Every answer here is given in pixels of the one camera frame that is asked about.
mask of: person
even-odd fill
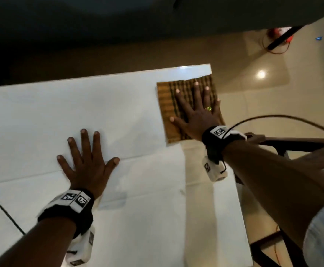
[[[170,120],[191,138],[203,141],[220,123],[220,101],[209,111],[210,90],[202,100],[199,86],[194,86],[195,108],[176,91],[175,95],[188,116],[188,123],[171,116]],[[100,134],[94,132],[93,146],[88,132],[81,130],[82,154],[74,138],[68,138],[75,169],[59,155],[58,163],[71,182],[71,189],[102,195],[111,172],[119,163],[115,157],[106,164],[102,157]],[[324,266],[324,174],[284,157],[259,148],[240,138],[220,144],[220,155],[251,190],[263,208],[280,228],[303,249],[309,267]],[[73,220],[48,217],[0,257],[0,266],[61,266],[65,253],[77,230]]]

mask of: white tabletop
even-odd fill
[[[203,146],[166,144],[156,82],[210,73],[199,65],[0,87],[0,203],[28,231],[69,186],[55,160],[70,158],[66,139],[98,130],[104,158],[121,162],[94,210],[88,266],[251,266],[231,168],[212,184]],[[18,238],[0,211],[0,254]]]

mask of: forearm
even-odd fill
[[[67,218],[44,219],[0,257],[0,267],[59,267],[75,230]]]
[[[324,206],[324,175],[245,141],[222,152],[260,204],[302,247],[311,219]]]

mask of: brown cloth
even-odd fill
[[[199,89],[202,98],[206,86],[210,88],[210,105],[213,107],[214,101],[218,99],[217,92],[213,83],[212,75],[203,76],[197,79],[177,80],[157,83],[158,101],[160,104],[164,129],[166,131],[168,143],[191,139],[182,130],[171,123],[171,116],[178,116],[188,122],[188,118],[181,105],[174,96],[176,89],[179,89],[184,99],[194,108],[194,83],[199,82]]]

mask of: wristband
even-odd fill
[[[59,194],[38,214],[38,222],[45,218],[66,217],[76,224],[74,238],[88,231],[93,223],[91,212],[94,204],[93,194],[86,189],[67,190]]]
[[[207,154],[210,161],[219,165],[223,161],[222,151],[231,142],[236,140],[246,140],[247,137],[237,130],[228,131],[227,126],[212,126],[204,131],[202,142],[207,148]]]

